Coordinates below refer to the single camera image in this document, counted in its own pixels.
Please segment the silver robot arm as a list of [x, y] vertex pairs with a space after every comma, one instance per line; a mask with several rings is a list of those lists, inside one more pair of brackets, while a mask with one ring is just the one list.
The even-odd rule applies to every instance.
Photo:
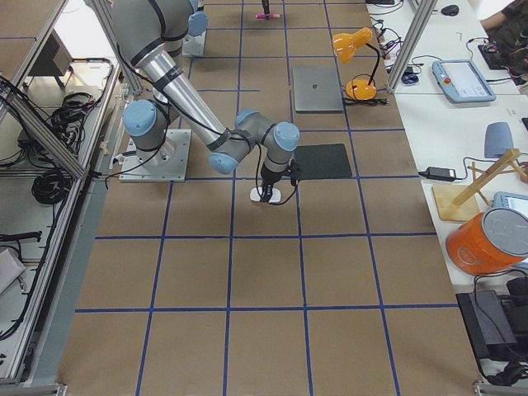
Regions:
[[164, 144], [164, 130], [173, 111], [210, 150], [213, 169], [230, 174], [253, 148], [259, 148], [262, 167], [250, 198], [268, 205], [285, 200], [275, 184], [289, 177], [298, 185], [300, 169], [292, 156], [299, 129], [290, 122], [275, 123], [260, 112], [241, 110], [234, 128], [225, 127], [191, 85], [181, 66], [182, 41], [199, 36], [208, 26], [201, 1], [114, 1], [111, 27], [121, 58], [141, 71], [153, 85], [154, 97], [139, 100], [124, 113], [125, 128], [139, 153], [153, 156]]

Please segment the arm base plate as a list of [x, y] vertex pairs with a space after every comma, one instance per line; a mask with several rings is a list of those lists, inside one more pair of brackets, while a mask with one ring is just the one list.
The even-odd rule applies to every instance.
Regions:
[[198, 36], [187, 35], [182, 42], [182, 56], [185, 58], [203, 57], [205, 52], [205, 37], [205, 31]]
[[121, 182], [183, 182], [186, 179], [187, 161], [191, 146], [190, 130], [167, 131], [166, 140], [156, 155], [138, 151], [132, 138], [129, 138], [130, 156], [120, 162]]

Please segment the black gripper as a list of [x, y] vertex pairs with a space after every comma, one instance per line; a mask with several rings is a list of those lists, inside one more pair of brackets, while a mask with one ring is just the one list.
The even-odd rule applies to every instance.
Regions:
[[273, 197], [273, 185], [279, 182], [283, 177], [290, 179], [290, 184], [297, 188], [299, 185], [302, 169], [296, 161], [287, 164], [280, 171], [272, 171], [266, 164], [261, 168], [262, 185], [260, 187], [260, 202], [269, 203]]

